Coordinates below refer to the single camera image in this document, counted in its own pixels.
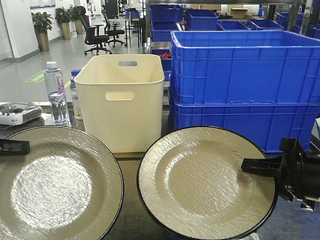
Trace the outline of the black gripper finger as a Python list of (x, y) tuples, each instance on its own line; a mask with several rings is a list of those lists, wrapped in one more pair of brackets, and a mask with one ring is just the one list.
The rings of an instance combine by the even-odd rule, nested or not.
[(282, 157), (275, 158), (244, 158), (241, 169), (245, 173), (270, 177), (274, 176), (282, 178), (284, 176), (284, 168), (282, 166)]
[(30, 142), (24, 140), (0, 140), (1, 156), (24, 156), (30, 153)]

